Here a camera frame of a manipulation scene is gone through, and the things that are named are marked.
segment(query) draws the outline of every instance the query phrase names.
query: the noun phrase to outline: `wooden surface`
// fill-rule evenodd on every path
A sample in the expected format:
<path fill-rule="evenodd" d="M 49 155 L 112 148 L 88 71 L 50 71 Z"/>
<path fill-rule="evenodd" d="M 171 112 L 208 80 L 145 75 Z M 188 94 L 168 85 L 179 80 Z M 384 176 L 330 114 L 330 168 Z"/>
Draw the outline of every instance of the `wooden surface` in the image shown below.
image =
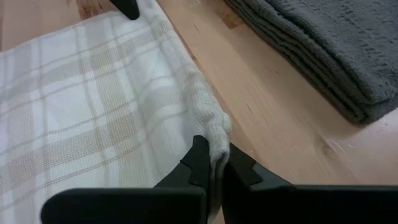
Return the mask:
<path fill-rule="evenodd" d="M 294 183 L 398 184 L 397 110 L 354 126 L 222 0 L 158 2 L 241 149 Z M 1 50 L 109 10 L 107 0 L 0 0 Z"/>

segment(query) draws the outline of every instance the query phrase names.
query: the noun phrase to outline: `folded gray towel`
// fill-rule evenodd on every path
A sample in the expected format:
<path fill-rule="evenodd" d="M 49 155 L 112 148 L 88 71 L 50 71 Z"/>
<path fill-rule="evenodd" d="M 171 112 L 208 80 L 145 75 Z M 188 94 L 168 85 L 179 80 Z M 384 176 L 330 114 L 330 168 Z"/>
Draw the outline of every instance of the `folded gray towel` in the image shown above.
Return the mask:
<path fill-rule="evenodd" d="M 226 0 L 347 119 L 398 107 L 397 0 Z"/>

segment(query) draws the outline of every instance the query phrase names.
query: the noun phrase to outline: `light wood grain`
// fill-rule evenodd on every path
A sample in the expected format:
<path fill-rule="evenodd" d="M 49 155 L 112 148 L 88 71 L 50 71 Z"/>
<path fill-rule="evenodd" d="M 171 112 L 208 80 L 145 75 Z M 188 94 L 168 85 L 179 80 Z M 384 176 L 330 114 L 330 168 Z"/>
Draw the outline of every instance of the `light wood grain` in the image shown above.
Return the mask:
<path fill-rule="evenodd" d="M 231 140 L 301 184 L 398 184 L 398 110 L 345 120 L 222 0 L 158 0 L 231 115 Z M 114 10 L 107 0 L 0 0 L 1 49 Z"/>

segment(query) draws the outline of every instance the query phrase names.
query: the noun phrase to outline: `plaid pattern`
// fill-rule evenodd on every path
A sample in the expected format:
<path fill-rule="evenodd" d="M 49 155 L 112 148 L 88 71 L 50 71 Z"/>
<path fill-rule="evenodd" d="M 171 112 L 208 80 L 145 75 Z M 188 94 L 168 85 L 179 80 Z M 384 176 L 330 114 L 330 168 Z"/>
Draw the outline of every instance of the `plaid pattern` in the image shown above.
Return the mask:
<path fill-rule="evenodd" d="M 217 187 L 229 118 L 157 3 L 139 7 L 0 54 L 0 223 L 39 223 L 66 189 L 152 187 L 196 134 Z"/>

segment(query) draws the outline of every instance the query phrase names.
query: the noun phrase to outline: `kitchen towel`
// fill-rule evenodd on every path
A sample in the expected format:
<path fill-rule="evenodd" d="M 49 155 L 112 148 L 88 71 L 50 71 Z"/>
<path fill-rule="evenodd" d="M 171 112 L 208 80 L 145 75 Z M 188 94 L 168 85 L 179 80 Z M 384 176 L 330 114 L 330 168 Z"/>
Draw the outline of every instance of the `kitchen towel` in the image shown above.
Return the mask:
<path fill-rule="evenodd" d="M 138 4 L 0 53 L 0 223 L 40 223 L 66 189 L 153 187 L 197 134 L 219 184 L 229 117 L 158 4 Z"/>
<path fill-rule="evenodd" d="M 398 106 L 398 1 L 226 2 L 348 120 Z"/>

